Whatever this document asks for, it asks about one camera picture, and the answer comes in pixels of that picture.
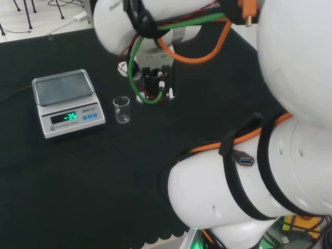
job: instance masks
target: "power cable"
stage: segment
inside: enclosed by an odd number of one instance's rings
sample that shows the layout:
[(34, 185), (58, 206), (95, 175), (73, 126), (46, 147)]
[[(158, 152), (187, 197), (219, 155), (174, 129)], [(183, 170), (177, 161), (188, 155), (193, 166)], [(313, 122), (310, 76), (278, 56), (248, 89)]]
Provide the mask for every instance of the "power cable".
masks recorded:
[(2, 99), (0, 100), (0, 104), (2, 104), (3, 102), (5, 102), (5, 101), (8, 100), (9, 98), (15, 96), (16, 94), (18, 94), (18, 93), (20, 93), (20, 92), (23, 92), (23, 91), (25, 91), (25, 90), (27, 90), (27, 89), (30, 89), (31, 87), (32, 87), (32, 86), (24, 87), (24, 88), (22, 88), (22, 89), (20, 89), (20, 90), (18, 90), (18, 91), (16, 91), (16, 92), (11, 93), (10, 95), (8, 95), (8, 96), (2, 98)]

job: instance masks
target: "white floor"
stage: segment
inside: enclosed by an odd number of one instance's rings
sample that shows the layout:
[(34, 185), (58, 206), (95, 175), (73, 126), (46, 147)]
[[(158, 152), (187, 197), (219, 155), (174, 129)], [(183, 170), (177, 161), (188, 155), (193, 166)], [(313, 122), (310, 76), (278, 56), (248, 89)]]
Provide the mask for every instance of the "white floor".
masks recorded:
[[(65, 19), (61, 19), (58, 7), (48, 5), (47, 3), (49, 1), (50, 0), (34, 0), (37, 13), (33, 13), (31, 0), (26, 0), (31, 19), (31, 25), (33, 27), (32, 30), (29, 30), (23, 0), (16, 0), (21, 9), (20, 12), (17, 12), (13, 0), (0, 0), (0, 23), (2, 27), (6, 30), (14, 32), (31, 31), (31, 33), (23, 34), (14, 34), (5, 31), (5, 36), (0, 34), (0, 43), (45, 36), (53, 30), (68, 24), (73, 20), (73, 16), (84, 11), (81, 6), (67, 4), (66, 6), (61, 7), (61, 11), (65, 17)], [(92, 28), (92, 25), (89, 24), (88, 20), (86, 19), (81, 22), (72, 22), (68, 26), (53, 32), (53, 34), (89, 28)]]

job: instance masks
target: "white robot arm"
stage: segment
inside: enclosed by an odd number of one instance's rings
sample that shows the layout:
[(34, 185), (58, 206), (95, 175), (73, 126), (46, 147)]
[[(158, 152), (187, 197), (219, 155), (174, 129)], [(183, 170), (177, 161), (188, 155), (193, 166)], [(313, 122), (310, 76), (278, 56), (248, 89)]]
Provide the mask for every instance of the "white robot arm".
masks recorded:
[[(142, 2), (158, 21), (211, 0)], [(234, 146), (250, 155), (253, 165), (234, 163), (230, 173), (212, 149), (179, 162), (170, 173), (175, 213), (191, 228), (210, 228), (228, 249), (254, 248), (279, 216), (332, 214), (331, 9), (330, 0), (265, 2), (258, 25), (260, 67), (273, 95), (294, 117)], [(115, 54), (135, 35), (122, 0), (99, 0), (94, 25), (103, 46)], [(197, 32), (186, 29), (184, 40)], [(172, 37), (169, 32), (163, 39), (170, 44)], [(141, 48), (156, 47), (146, 39)], [(236, 181), (230, 182), (234, 172)]]

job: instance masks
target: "black table surface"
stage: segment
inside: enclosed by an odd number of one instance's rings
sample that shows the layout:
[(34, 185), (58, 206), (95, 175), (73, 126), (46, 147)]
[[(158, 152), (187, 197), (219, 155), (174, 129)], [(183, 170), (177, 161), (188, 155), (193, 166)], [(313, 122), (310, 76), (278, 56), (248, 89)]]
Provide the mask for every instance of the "black table surface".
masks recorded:
[[(177, 52), (201, 57), (219, 34), (206, 26)], [(47, 140), (31, 89), (0, 103), (1, 248), (127, 249), (181, 236), (188, 228), (167, 200), (177, 155), (220, 139), (252, 112), (281, 109), (256, 50), (233, 30), (212, 61), (175, 63), (172, 103), (137, 103), (116, 61), (92, 29), (0, 44), (0, 99), (34, 78), (83, 68), (106, 116), (105, 125)], [(127, 124), (115, 121), (119, 95), (131, 100)]]

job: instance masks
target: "black strap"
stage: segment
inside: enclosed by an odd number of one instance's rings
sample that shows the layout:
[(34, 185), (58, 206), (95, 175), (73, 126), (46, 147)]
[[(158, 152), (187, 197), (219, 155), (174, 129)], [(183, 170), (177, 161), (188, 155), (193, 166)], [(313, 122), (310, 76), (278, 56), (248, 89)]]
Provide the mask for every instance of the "black strap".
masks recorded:
[(148, 10), (145, 9), (141, 0), (133, 0), (131, 6), (130, 0), (123, 1), (123, 10), (127, 13), (133, 28), (139, 36), (149, 39), (159, 39), (163, 37), (168, 31), (160, 31)]
[[(253, 116), (247, 120), (244, 126), (247, 126), (249, 123), (256, 121), (256, 117)], [(222, 145), (219, 149), (219, 154), (223, 156), (224, 161), (224, 171), (225, 178), (231, 192), (234, 201), (241, 208), (241, 210), (246, 213), (249, 217), (256, 220), (271, 220), (276, 219), (276, 217), (269, 217), (265, 214), (262, 214), (250, 201), (246, 192), (243, 189), (239, 172), (236, 166), (236, 163), (232, 159), (233, 151), (233, 141), (236, 138), (238, 132), (232, 132), (222, 140)]]
[(273, 177), (269, 161), (269, 142), (274, 128), (274, 123), (278, 117), (279, 116), (276, 116), (275, 118), (271, 119), (269, 122), (263, 125), (261, 129), (261, 134), (257, 148), (257, 163), (258, 163), (260, 176), (267, 190), (275, 198), (275, 200), (284, 208), (288, 209), (289, 211), (297, 215), (317, 217), (319, 215), (311, 214), (293, 204), (279, 188), (278, 184), (276, 183)]

